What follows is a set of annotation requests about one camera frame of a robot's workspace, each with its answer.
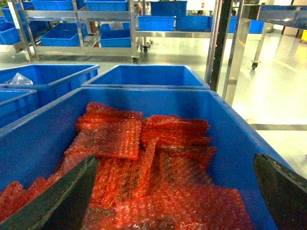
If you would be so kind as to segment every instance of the clear plastic bag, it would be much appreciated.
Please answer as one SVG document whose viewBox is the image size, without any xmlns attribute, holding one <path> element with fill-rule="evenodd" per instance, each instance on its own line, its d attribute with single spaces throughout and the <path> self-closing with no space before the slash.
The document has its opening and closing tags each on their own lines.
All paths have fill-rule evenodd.
<svg viewBox="0 0 307 230">
<path fill-rule="evenodd" d="M 112 22 L 110 23 L 111 30 L 123 30 L 124 26 L 121 22 Z"/>
<path fill-rule="evenodd" d="M 10 85 L 33 85 L 33 81 L 21 75 L 20 73 L 16 73 L 15 77 L 9 83 Z"/>
</svg>

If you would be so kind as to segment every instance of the stainless steel shelf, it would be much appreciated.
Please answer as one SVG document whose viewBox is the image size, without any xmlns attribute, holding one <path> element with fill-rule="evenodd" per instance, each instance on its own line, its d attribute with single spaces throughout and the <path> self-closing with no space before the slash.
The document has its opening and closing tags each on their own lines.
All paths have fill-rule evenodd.
<svg viewBox="0 0 307 230">
<path fill-rule="evenodd" d="M 36 46 L 40 55 L 65 56 L 127 56 L 131 57 L 132 48 L 102 48 L 102 47 L 62 47 L 62 46 Z"/>
<path fill-rule="evenodd" d="M 25 49 L 23 42 L 16 43 L 14 45 L 0 45 L 0 53 L 19 53 Z"/>
<path fill-rule="evenodd" d="M 24 11 L 30 21 L 76 21 L 74 11 Z M 80 20 L 87 21 L 129 21 L 129 11 L 78 11 Z"/>
<path fill-rule="evenodd" d="M 243 18 L 307 29 L 307 6 L 244 5 Z"/>
<path fill-rule="evenodd" d="M 136 31 L 137 37 L 178 37 L 178 38 L 210 38 L 211 32 L 183 32 L 183 31 Z M 228 34 L 227 39 L 232 39 L 234 34 Z M 260 40 L 261 34 L 249 34 L 249 39 Z"/>
</svg>

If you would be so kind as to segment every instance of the factory floor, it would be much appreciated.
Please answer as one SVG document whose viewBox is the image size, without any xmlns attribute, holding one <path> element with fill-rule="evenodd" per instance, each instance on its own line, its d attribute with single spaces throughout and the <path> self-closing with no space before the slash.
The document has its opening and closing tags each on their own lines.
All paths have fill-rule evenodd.
<svg viewBox="0 0 307 230">
<path fill-rule="evenodd" d="M 140 64 L 188 65 L 204 77 L 209 39 L 152 38 Z M 296 170 L 307 178 L 307 44 L 280 34 L 267 34 L 261 63 L 251 70 L 258 40 L 248 39 L 233 108 Z M 231 40 L 224 53 L 221 84 Z M 26 65 L 24 54 L 1 54 L 0 68 Z M 99 64 L 99 73 L 115 65 L 132 64 L 129 57 L 41 56 L 41 64 Z"/>
</svg>

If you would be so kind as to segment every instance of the blue storage crate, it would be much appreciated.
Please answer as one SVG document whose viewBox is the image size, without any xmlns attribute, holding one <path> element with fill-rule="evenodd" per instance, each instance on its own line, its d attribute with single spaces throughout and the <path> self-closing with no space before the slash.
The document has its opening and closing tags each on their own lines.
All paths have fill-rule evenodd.
<svg viewBox="0 0 307 230">
<path fill-rule="evenodd" d="M 4 23 L 5 22 L 5 17 L 4 16 L 0 16 L 0 23 Z"/>
<path fill-rule="evenodd" d="M 261 34 L 264 27 L 264 22 L 255 20 L 250 21 L 249 34 Z"/>
<path fill-rule="evenodd" d="M 36 90 L 0 89 L 0 128 L 38 109 Z"/>
<path fill-rule="evenodd" d="M 122 24 L 123 24 L 124 30 L 130 29 L 130 23 L 122 23 Z M 102 33 L 102 31 L 111 31 L 110 24 L 109 23 L 102 24 L 100 26 L 99 32 Z"/>
<path fill-rule="evenodd" d="M 209 16 L 208 19 L 208 29 L 211 31 L 212 27 L 212 21 L 213 21 L 213 16 Z M 229 33 L 234 33 L 236 28 L 236 16 L 231 16 L 230 22 L 229 22 L 229 28 L 228 32 Z"/>
<path fill-rule="evenodd" d="M 190 67 L 170 65 L 118 65 L 82 86 L 210 90 Z"/>
<path fill-rule="evenodd" d="M 234 33 L 236 28 L 236 16 L 231 16 L 228 32 Z"/>
<path fill-rule="evenodd" d="M 50 30 L 40 38 L 43 46 L 80 46 L 78 31 Z"/>
<path fill-rule="evenodd" d="M 37 90 L 39 106 L 67 94 L 97 76 L 99 65 L 27 65 L 0 70 L 0 88 Z M 9 85 L 16 73 L 33 85 Z"/>
<path fill-rule="evenodd" d="M 51 30 L 73 30 L 78 31 L 77 23 L 59 23 L 55 27 L 53 27 Z M 88 36 L 86 24 L 82 23 L 82 35 L 83 37 Z"/>
<path fill-rule="evenodd" d="M 220 96 L 208 90 L 81 88 L 0 130 L 0 191 L 11 181 L 28 188 L 50 176 L 77 135 L 75 123 L 89 102 L 152 115 L 201 118 L 211 125 L 216 154 L 208 169 L 217 186 L 236 188 L 256 230 L 276 230 L 253 171 L 256 153 L 289 165 Z"/>
<path fill-rule="evenodd" d="M 0 44 L 13 45 L 20 42 L 14 23 L 0 23 Z"/>
<path fill-rule="evenodd" d="M 23 2 L 23 5 L 24 5 L 24 9 L 25 9 L 25 10 L 33 9 L 33 4 L 32 4 L 31 2 L 25 1 L 25 2 Z M 21 21 L 24 22 L 24 16 L 23 16 L 23 14 L 21 13 L 21 9 L 20 9 L 19 3 L 16 4 L 16 7 L 17 7 L 17 9 L 18 9 L 18 13 L 19 13 L 19 15 L 20 15 Z M 6 21 L 12 23 L 12 22 L 13 22 L 13 18 L 12 18 L 12 14 L 11 14 L 11 12 L 10 12 L 9 7 L 8 7 L 8 6 L 2 7 L 1 10 L 2 10 L 2 12 L 3 12 L 3 14 L 4 14 L 5 18 L 6 18 Z"/>
<path fill-rule="evenodd" d="M 102 31 L 101 47 L 131 47 L 130 30 Z"/>
<path fill-rule="evenodd" d="M 173 31 L 175 17 L 140 16 L 140 31 Z"/>
<path fill-rule="evenodd" d="M 85 6 L 84 0 L 76 0 L 77 8 Z M 73 11 L 72 0 L 32 0 L 37 11 Z"/>
<path fill-rule="evenodd" d="M 208 30 L 211 31 L 213 16 L 208 16 Z"/>
<path fill-rule="evenodd" d="M 151 1 L 152 16 L 186 16 L 188 1 Z"/>
<path fill-rule="evenodd" d="M 127 11 L 128 0 L 85 0 L 89 11 Z"/>
<path fill-rule="evenodd" d="M 208 30 L 208 16 L 182 16 L 176 17 L 176 29 L 188 31 Z"/>
</svg>

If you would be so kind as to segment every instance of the shelf caster wheel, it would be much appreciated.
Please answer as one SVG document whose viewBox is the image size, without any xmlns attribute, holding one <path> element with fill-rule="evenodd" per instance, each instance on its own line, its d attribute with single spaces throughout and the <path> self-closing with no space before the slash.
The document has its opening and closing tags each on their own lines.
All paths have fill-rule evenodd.
<svg viewBox="0 0 307 230">
<path fill-rule="evenodd" d="M 255 70 L 257 67 L 258 67 L 258 63 L 253 63 L 253 64 L 251 65 L 251 69 L 252 69 L 252 70 Z"/>
<path fill-rule="evenodd" d="M 139 59 L 137 57 L 133 58 L 133 64 L 137 65 L 139 63 Z"/>
</svg>

